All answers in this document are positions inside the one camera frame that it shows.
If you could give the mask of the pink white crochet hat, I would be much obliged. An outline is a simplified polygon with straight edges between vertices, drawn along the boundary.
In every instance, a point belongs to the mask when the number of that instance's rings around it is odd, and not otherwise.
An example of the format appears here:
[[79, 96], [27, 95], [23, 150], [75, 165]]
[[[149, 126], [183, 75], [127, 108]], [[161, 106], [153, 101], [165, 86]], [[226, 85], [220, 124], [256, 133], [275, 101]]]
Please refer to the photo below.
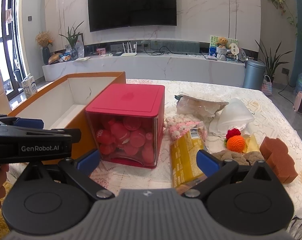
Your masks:
[[191, 114], [176, 114], [165, 119], [166, 128], [172, 141], [180, 139], [191, 129], [199, 129], [200, 137], [203, 141], [207, 138], [207, 129], [204, 123]]

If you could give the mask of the red transparent cube container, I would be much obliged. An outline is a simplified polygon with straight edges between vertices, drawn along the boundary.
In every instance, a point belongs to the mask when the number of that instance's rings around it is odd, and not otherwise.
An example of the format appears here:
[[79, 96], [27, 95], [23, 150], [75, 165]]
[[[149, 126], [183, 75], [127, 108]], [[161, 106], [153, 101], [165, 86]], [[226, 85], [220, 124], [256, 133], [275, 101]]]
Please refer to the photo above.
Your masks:
[[154, 168], [163, 138], [165, 87], [112, 84], [85, 111], [101, 159]]

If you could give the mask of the green potted grass plant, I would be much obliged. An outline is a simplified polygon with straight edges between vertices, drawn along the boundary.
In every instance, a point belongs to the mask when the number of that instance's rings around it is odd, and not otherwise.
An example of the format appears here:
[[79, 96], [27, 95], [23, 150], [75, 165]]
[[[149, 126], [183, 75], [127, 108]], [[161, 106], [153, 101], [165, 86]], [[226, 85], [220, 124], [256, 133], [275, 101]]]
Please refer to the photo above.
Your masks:
[[79, 23], [76, 27], [74, 26], [72, 26], [71, 28], [68, 27], [65, 35], [59, 34], [61, 37], [64, 37], [68, 41], [69, 45], [71, 46], [71, 52], [70, 52], [71, 60], [76, 60], [78, 58], [78, 51], [75, 49], [75, 45], [81, 33], [78, 32], [77, 29], [83, 23], [84, 21]]

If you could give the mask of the pink space heater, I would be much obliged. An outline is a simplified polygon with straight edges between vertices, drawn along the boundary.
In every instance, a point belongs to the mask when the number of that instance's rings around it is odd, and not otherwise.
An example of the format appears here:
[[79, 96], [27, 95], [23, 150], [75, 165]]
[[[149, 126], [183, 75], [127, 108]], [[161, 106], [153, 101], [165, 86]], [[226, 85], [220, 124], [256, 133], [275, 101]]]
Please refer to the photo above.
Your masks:
[[293, 104], [293, 109], [296, 113], [302, 114], [302, 91], [297, 93]]

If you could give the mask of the white cloth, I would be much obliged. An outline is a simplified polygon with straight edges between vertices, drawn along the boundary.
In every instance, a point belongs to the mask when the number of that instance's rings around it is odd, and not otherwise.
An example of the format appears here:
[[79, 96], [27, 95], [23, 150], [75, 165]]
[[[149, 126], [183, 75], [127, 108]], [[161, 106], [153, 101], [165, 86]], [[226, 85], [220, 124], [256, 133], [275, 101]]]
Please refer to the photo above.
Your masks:
[[234, 98], [215, 114], [209, 125], [209, 132], [224, 138], [228, 130], [236, 128], [242, 131], [252, 121], [254, 121], [254, 116], [251, 111], [241, 100]]

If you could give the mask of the potted snake plant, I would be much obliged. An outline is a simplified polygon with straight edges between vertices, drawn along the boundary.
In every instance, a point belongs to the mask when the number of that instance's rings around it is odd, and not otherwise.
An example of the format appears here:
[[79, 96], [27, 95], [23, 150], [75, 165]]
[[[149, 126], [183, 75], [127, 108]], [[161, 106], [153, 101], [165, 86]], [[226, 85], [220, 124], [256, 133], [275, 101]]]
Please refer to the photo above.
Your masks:
[[262, 41], [257, 42], [255, 40], [255, 42], [259, 47], [259, 52], [262, 53], [263, 63], [266, 66], [266, 74], [267, 74], [267, 76], [269, 76], [271, 78], [271, 82], [273, 82], [274, 75], [275, 75], [275, 72], [276, 72], [276, 69], [278, 68], [278, 66], [289, 63], [288, 61], [282, 61], [281, 58], [287, 54], [292, 53], [293, 51], [289, 50], [284, 53], [279, 53], [279, 50], [280, 50], [280, 47], [282, 44], [281, 41], [279, 42], [275, 51], [272, 51], [271, 48], [269, 48], [269, 50], [267, 50], [266, 46], [264, 45], [264, 43]]

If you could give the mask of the blue grey trash bin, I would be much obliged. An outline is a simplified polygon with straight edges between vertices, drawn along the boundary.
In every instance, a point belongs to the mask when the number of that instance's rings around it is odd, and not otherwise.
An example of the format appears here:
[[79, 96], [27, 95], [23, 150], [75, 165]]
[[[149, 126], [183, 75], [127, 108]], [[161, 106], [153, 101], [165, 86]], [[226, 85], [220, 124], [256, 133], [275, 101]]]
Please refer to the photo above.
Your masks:
[[262, 88], [265, 70], [266, 65], [263, 62], [247, 60], [245, 62], [243, 88], [260, 90]]

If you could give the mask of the hanging ivy vine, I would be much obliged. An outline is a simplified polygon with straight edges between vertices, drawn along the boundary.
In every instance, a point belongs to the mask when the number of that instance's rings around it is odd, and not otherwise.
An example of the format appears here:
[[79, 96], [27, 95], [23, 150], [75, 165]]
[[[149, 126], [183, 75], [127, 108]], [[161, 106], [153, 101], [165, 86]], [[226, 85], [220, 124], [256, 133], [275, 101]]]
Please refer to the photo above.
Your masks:
[[293, 12], [290, 11], [286, 0], [267, 0], [280, 11], [281, 16], [286, 16], [288, 23], [296, 29], [296, 36], [301, 36], [302, 41], [302, 29], [298, 25], [298, 17], [294, 16]]

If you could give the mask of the teddy bear bouquet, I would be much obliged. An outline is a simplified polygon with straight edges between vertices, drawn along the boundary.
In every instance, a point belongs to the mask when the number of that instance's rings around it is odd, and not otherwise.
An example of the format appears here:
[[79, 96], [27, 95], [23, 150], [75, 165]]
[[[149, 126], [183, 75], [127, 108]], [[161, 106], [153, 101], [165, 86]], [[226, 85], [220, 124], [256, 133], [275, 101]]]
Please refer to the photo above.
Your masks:
[[227, 54], [227, 44], [228, 40], [225, 37], [218, 37], [216, 42], [216, 52], [217, 52], [217, 59], [221, 61], [226, 60]]

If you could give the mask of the pastel woven basket bag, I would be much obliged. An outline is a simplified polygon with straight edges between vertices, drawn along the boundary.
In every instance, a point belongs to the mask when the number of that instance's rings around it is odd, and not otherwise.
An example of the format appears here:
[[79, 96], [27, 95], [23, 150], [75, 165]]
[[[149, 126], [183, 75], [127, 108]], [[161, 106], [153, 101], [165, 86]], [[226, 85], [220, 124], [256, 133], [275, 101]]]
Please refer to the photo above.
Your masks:
[[271, 82], [271, 78], [268, 75], [265, 75], [263, 77], [261, 91], [263, 94], [265, 94], [265, 96], [272, 95], [272, 82]]

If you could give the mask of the white milk carton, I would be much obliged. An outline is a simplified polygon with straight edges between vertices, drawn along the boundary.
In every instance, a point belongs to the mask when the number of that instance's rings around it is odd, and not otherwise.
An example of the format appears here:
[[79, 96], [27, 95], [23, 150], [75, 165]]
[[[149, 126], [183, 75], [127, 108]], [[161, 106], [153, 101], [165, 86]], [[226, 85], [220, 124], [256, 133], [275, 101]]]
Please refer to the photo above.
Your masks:
[[22, 80], [22, 88], [27, 99], [38, 92], [35, 79], [31, 74]]

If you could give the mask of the black wall television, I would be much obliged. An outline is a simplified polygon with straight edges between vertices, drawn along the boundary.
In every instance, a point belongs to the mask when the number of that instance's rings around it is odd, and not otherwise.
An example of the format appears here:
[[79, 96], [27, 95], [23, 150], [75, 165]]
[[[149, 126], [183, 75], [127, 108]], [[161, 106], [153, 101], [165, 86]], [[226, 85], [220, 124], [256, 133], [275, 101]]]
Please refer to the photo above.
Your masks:
[[88, 0], [90, 31], [176, 26], [176, 0]]

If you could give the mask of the yellow wet wipes packet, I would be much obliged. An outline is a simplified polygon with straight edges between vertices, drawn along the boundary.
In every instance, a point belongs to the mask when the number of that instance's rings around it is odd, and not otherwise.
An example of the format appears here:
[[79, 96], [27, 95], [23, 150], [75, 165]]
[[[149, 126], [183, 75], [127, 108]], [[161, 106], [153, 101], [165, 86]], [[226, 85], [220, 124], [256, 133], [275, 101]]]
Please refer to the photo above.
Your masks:
[[179, 188], [203, 175], [197, 165], [197, 153], [205, 149], [203, 131], [193, 128], [170, 146], [172, 186]]

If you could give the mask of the brown sponge block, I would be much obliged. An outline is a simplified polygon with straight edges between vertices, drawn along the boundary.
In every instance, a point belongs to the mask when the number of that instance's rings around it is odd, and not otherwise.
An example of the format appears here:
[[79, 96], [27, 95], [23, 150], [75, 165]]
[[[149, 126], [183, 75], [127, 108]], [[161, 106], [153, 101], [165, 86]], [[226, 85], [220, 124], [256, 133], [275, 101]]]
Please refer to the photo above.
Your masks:
[[289, 184], [297, 177], [295, 162], [288, 154], [288, 147], [279, 138], [265, 137], [260, 152], [282, 184]]

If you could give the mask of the orange storage box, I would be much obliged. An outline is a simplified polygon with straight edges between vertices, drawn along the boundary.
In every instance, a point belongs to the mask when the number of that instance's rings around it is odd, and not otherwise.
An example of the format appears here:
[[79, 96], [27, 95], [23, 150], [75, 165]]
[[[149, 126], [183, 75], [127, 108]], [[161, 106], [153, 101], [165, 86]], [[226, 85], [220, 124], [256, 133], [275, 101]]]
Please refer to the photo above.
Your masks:
[[44, 86], [8, 115], [41, 119], [44, 129], [78, 128], [81, 140], [72, 145], [72, 158], [96, 149], [85, 108], [114, 83], [126, 83], [124, 72], [75, 73]]

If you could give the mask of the brown plush toy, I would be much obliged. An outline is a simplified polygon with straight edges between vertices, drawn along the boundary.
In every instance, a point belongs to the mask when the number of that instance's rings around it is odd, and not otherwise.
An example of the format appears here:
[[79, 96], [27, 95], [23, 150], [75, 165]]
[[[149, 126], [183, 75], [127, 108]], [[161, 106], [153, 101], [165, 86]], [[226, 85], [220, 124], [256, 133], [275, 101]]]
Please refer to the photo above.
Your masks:
[[220, 152], [212, 153], [212, 155], [220, 161], [232, 159], [239, 165], [254, 165], [258, 160], [264, 160], [263, 155], [259, 151], [252, 151], [245, 154], [232, 152], [230, 150], [222, 150]]

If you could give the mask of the white wifi router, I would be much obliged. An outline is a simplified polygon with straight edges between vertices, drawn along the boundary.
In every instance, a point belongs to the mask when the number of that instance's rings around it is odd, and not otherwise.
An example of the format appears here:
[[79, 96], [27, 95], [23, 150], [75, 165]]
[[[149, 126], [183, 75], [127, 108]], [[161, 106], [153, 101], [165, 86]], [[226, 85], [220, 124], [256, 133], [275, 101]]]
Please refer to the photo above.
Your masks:
[[122, 43], [123, 46], [123, 53], [122, 57], [130, 57], [130, 56], [136, 56], [137, 55], [137, 42], [134, 44], [131, 44], [131, 42]]

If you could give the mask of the white lace tablecloth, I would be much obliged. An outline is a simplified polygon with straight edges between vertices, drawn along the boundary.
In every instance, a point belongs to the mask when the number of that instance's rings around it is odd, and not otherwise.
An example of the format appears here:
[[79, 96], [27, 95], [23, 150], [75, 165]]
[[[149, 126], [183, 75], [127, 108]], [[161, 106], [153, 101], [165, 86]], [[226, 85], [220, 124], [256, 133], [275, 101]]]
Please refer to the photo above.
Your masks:
[[[172, 117], [176, 113], [175, 95], [181, 92], [195, 92], [212, 94], [223, 101], [237, 98], [243, 102], [252, 113], [254, 120], [241, 128], [245, 136], [254, 135], [257, 144], [261, 144], [265, 137], [279, 138], [283, 141], [288, 153], [295, 162], [297, 178], [284, 185], [294, 205], [294, 216], [302, 218], [302, 140], [279, 109], [258, 90], [238, 88], [209, 83], [187, 81], [165, 81], [146, 79], [127, 79], [129, 84], [163, 85], [165, 87], [165, 117]], [[71, 86], [64, 82], [62, 88], [54, 89], [39, 101], [39, 105], [25, 111], [18, 110], [19, 106], [27, 103], [24, 95], [11, 100], [10, 106], [15, 116], [42, 119], [46, 129], [62, 127], [65, 124], [63, 116], [82, 109], [97, 90], [87, 90], [80, 93], [76, 99], [72, 95]], [[91, 174], [91, 179], [98, 182], [114, 194], [121, 189], [161, 189], [173, 185], [171, 171], [171, 157], [169, 148], [171, 137], [168, 131], [162, 140], [159, 162], [156, 168], [142, 168], [102, 161]]]

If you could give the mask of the orange red crochet ball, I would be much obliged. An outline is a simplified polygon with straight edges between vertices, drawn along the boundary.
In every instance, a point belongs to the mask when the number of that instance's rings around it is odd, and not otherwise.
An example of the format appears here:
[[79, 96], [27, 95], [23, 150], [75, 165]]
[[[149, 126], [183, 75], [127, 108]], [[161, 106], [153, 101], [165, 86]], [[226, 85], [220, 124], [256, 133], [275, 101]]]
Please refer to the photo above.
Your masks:
[[239, 129], [233, 128], [227, 131], [225, 146], [228, 150], [243, 153], [246, 147], [245, 139]]

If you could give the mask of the dried yellow flower vase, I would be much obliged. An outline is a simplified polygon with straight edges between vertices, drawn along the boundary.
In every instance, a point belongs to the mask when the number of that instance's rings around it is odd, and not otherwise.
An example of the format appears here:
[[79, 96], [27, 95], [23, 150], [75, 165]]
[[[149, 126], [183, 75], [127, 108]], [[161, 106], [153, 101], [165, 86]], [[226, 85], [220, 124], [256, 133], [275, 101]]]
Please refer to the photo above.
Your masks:
[[51, 38], [50, 32], [42, 31], [36, 35], [35, 41], [42, 48], [42, 56], [44, 64], [48, 64], [50, 58], [49, 45], [53, 45], [53, 40]]

